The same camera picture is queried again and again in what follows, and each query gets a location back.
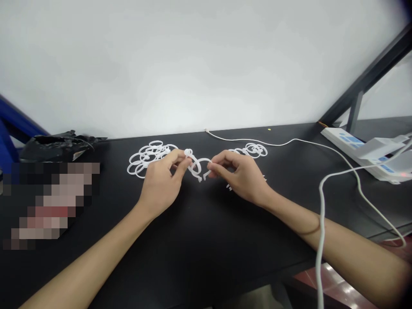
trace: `right hand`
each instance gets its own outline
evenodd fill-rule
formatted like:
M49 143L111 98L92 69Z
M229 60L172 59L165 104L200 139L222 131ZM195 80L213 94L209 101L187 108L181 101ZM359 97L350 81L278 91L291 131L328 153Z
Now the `right hand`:
M210 178L221 176L241 198L260 207L270 202L273 190L266 183L261 170L250 156L224 150L207 165Z

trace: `white device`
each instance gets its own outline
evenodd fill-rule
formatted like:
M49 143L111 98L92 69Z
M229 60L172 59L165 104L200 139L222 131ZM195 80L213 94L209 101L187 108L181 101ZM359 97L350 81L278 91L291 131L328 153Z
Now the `white device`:
M363 147L365 143L341 128L324 128L321 134L330 140L336 147L346 153L352 160L356 161L356 163L360 166L380 164L388 160L386 157L381 157L378 159L359 158L356 155L356 150ZM394 185L412 179L412 173L408 171L394 170L385 164L367 168L366 171L371 173L376 179L388 181Z
M405 151L387 166L395 172L412 173L412 149Z
M354 155L360 159L379 159L405 146L388 138L375 137L362 147L355 149Z

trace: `white ring pile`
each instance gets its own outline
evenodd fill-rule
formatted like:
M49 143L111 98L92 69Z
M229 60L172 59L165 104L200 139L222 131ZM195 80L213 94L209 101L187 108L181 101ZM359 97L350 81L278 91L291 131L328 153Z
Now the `white ring pile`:
M131 175L136 175L137 177L144 179L144 176L140 176L139 173L143 171L145 168L149 166L151 162L159 161L163 159L168 153L171 152L170 147L177 148L177 146L174 146L172 144L167 144L163 146L162 141L153 141L150 142L148 146L144 146L140 148L139 152L132 155L129 159L129 167L127 168L127 172ZM132 159L135 156L139 156L139 159L132 162ZM130 172L130 168L132 166L136 165L136 168L134 172Z
M173 144L167 144L163 145L162 141L156 140L153 142L150 142L149 145L142 147L138 153L135 153L132 155L129 159L130 165L127 167L127 172L131 175L136 175L137 177L144 179L144 176L140 176L139 173L142 172L144 169L146 169L151 162L159 161L163 159L167 154L171 152L170 148L178 148L177 146ZM202 181L202 177L199 176L200 172L202 171L202 167L200 166L200 162L202 161L208 161L211 162L208 158L201 158L201 159L196 159L196 157L193 155L193 150L191 149L186 149L185 150L185 155L187 158L191 158L194 161L194 166L197 167L197 171L193 169L193 167L188 167L188 170L192 173L194 177L197 178L199 182ZM132 161L134 157L139 156L138 160ZM130 171L130 168L132 166L136 166L135 170L133 172ZM203 174L203 179L206 180L206 176L210 174L211 171L206 172Z
M248 155L254 159L259 158L260 156L265 157L267 156L267 150L261 144L254 144L254 143L247 143L245 148L235 148L229 149L229 151L235 152L240 154L242 152L245 155Z
M142 172L144 169L146 169L151 162L159 161L163 159L167 154L171 152L170 148L178 148L177 146L173 144L167 144L163 145L162 141L156 140L153 142L150 142L149 145L144 146L140 148L138 153L135 153L132 155L129 159L130 165L127 167L127 172L131 175L136 175L137 177L144 179L144 176L140 176L139 173ZM260 144L254 144L254 143L247 143L245 148L236 148L236 149L229 149L229 151L233 151L235 153L240 154L241 152L245 155L248 155L254 159L262 156L267 155L267 150L265 147L263 147ZM138 159L136 161L132 161L134 157L138 156ZM185 150L185 156L187 158L191 158L193 160L193 165L188 167L188 170L192 173L193 177L196 177L199 182L202 181L202 177L199 176L199 174L202 172L202 167L200 166L200 163L202 161L210 161L208 158L201 158L201 159L196 159L196 157L193 155L193 150L192 149L186 149ZM136 166L133 172L130 171L130 168L132 166ZM203 180L206 180L206 177L210 174L211 171L207 171L206 173L203 174ZM232 191L232 188L230 185L227 185L227 188Z

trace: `power strip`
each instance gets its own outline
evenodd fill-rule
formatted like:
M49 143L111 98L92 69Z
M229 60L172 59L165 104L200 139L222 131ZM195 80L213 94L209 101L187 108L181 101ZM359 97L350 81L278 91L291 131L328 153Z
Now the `power strip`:
M354 150L363 146L365 143L341 128L324 128L321 134L346 153L352 160L356 161L360 166L380 164L388 160L387 157L372 160L359 159L356 157L354 155ZM412 179L412 173L395 172L384 164L370 167L365 170L371 173L376 179L388 181L394 185Z

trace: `black tabletop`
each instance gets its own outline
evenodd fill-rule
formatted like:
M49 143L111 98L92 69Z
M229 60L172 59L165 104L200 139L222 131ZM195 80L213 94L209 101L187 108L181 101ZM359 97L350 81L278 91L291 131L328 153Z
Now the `black tabletop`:
M228 139L285 143L300 138L334 147L319 124L216 131ZM212 158L246 142L226 142L205 132L109 140L80 157L101 162L100 194L73 226L44 250L1 252L5 308L15 308L113 228L135 205L143 180L126 172L131 155L153 140L191 148ZM333 151L303 142L267 147L256 160L268 184L290 200L319 213L319 182L348 166ZM370 201L396 226L412 223L412 182L392 185L360 170ZM360 197L352 174L324 186L326 217L373 237L388 228ZM190 173L175 203L132 245L91 308L202 308L232 294L314 266L315 252L272 214L242 200L222 179L199 183Z

